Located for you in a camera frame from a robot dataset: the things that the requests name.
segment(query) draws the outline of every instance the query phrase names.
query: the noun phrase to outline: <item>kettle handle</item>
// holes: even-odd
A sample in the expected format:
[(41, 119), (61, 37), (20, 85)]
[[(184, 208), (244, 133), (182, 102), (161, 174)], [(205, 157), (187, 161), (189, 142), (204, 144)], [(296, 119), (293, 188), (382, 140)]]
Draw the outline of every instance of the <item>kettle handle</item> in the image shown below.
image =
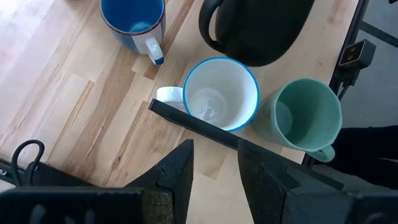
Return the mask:
[(212, 40), (209, 34), (211, 16), (223, 0), (205, 0), (199, 13), (199, 31), (205, 42), (213, 49), (224, 53), (224, 48), (217, 40)]

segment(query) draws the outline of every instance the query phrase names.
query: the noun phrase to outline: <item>mug handle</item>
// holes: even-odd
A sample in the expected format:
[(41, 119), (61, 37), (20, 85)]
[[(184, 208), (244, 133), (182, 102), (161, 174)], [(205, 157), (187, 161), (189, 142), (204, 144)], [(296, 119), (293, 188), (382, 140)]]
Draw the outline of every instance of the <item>mug handle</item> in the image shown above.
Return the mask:
[(212, 48), (224, 53), (224, 47), (217, 40), (212, 40), (209, 34), (211, 16), (223, 0), (205, 0), (199, 12), (199, 31), (205, 42)]
[(155, 65), (162, 65), (164, 63), (163, 52), (157, 43), (155, 37), (147, 39), (145, 45), (148, 48), (148, 56)]
[(321, 162), (330, 162), (336, 155), (332, 146), (324, 147), (317, 152), (307, 152), (307, 154)]
[(159, 88), (156, 91), (156, 100), (185, 111), (182, 91), (183, 88), (174, 86)]

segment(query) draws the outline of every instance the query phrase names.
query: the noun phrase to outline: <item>white mug with blue rim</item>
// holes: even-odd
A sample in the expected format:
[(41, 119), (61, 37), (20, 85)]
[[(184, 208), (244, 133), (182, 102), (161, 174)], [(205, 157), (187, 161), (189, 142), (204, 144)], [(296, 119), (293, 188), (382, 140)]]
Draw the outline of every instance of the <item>white mug with blue rim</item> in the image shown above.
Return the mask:
[(164, 62), (161, 43), (165, 32), (164, 0), (101, 0), (100, 11), (115, 37), (127, 48)]
[(225, 131), (236, 131), (254, 117), (259, 88), (251, 71), (228, 57), (208, 58), (188, 73), (183, 88), (162, 87), (156, 98)]

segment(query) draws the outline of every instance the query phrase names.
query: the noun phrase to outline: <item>blue mug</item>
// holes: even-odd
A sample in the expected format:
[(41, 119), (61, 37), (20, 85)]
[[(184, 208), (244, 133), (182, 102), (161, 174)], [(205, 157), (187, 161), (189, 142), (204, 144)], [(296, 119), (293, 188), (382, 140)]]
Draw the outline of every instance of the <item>blue mug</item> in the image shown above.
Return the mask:
[(100, 11), (114, 36), (127, 48), (147, 54), (155, 65), (164, 63), (164, 0), (101, 0)]

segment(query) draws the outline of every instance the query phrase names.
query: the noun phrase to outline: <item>wooden table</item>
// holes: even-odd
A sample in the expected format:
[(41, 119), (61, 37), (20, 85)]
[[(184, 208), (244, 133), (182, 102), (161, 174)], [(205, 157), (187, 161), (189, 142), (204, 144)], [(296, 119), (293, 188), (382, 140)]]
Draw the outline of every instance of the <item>wooden table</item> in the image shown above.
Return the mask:
[[(219, 55), (198, 30), (203, 0), (168, 0), (166, 56), (155, 67), (111, 35), (98, 0), (0, 2), (0, 157), (25, 140), (46, 145), (42, 162), (100, 186), (123, 186), (184, 139), (194, 139), (187, 223), (250, 223), (236, 151), (149, 111), (162, 86), (181, 86), (199, 61)], [(289, 80), (328, 83), (358, 0), (316, 0), (298, 39), (278, 61), (252, 68), (261, 98)], [(303, 153), (236, 132), (300, 162)], [(19, 164), (33, 160), (26, 149)]]

